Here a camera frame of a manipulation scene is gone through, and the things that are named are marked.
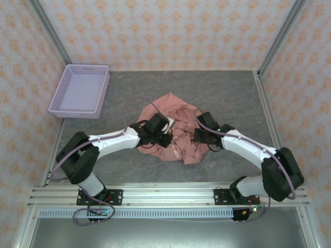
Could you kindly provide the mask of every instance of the floral wallpaper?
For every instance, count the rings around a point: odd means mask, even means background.
[[[64,64],[26,0],[0,2],[0,246],[12,247],[60,119],[48,113]]]
[[[73,63],[257,70],[295,0],[40,0]]]
[[[305,176],[327,244],[331,244],[330,27],[330,0],[308,0],[263,78],[282,142],[294,152]]]

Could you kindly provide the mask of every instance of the gray mat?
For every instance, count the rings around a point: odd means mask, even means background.
[[[272,146],[272,140],[251,71],[139,71],[111,72],[101,117],[66,119],[59,150],[79,131],[104,134],[124,128],[124,103],[132,96],[157,99],[172,92],[189,104],[210,111],[222,124]],[[135,123],[144,100],[133,100],[127,110],[128,124]],[[199,164],[163,162],[137,149],[121,150],[97,161],[95,174],[104,182],[231,182],[260,171],[237,154],[222,150],[208,152]]]

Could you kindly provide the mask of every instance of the patterned wallpaper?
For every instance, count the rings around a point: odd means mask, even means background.
[[[41,0],[73,63],[257,70],[295,0]]]
[[[48,106],[64,64],[27,0],[0,2],[0,246],[12,247],[59,129]]]
[[[331,244],[331,1],[308,0],[266,77],[283,144],[310,187],[320,232]]]

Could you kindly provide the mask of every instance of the black bracket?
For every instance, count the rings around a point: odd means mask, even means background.
[[[123,200],[123,190],[105,190],[105,198],[103,202],[109,203],[113,206],[121,206]],[[98,206],[98,202],[89,198],[83,190],[78,190],[77,206]]]
[[[260,199],[255,195],[234,199],[230,189],[214,189],[215,205],[258,205]]]

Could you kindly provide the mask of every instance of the crumpled pink fabric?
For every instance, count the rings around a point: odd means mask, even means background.
[[[183,160],[184,164],[199,163],[202,155],[208,151],[208,147],[206,144],[193,142],[194,129],[199,128],[193,113],[197,108],[172,93],[155,100],[153,103],[162,114],[175,119],[175,125],[172,127],[173,138],[167,148],[155,144],[150,149],[138,147],[139,151],[157,156],[163,161]],[[155,113],[157,110],[149,104],[143,109],[138,121],[149,120]]]

